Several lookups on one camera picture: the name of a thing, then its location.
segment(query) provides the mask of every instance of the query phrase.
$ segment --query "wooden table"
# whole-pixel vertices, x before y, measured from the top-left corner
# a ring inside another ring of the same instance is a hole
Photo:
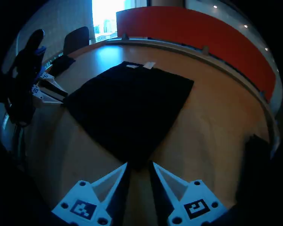
[[[245,141],[254,133],[269,139],[260,103],[241,84],[191,57],[150,47],[97,46],[75,59],[56,78],[69,93],[122,61],[153,61],[156,68],[194,80],[176,122],[150,159],[184,180],[202,179],[227,208],[235,204]],[[50,208],[78,180],[93,182],[122,164],[63,107],[38,109],[26,139],[30,174]],[[124,225],[157,225],[147,168],[132,172]]]

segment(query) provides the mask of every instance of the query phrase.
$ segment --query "orange divider panel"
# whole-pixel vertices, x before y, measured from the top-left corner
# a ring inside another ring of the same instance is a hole
[[[117,34],[184,43],[209,52],[248,77],[269,101],[275,74],[260,51],[239,31],[209,15],[181,7],[152,6],[116,13]]]

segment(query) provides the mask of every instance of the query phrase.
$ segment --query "black cloth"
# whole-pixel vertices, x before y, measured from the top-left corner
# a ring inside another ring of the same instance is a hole
[[[55,59],[51,64],[50,74],[54,77],[60,75],[63,71],[67,70],[75,60],[67,55],[62,55]]]
[[[193,83],[122,62],[86,82],[64,104],[94,140],[138,169],[168,133]]]

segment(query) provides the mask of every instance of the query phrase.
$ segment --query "black chair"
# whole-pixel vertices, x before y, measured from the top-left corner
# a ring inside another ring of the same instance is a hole
[[[89,45],[89,29],[81,27],[66,35],[64,40],[63,55],[68,55],[84,46]]]

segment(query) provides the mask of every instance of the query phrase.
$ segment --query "window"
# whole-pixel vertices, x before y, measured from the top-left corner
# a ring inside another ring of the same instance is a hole
[[[95,40],[117,37],[116,12],[135,7],[135,0],[92,0]]]

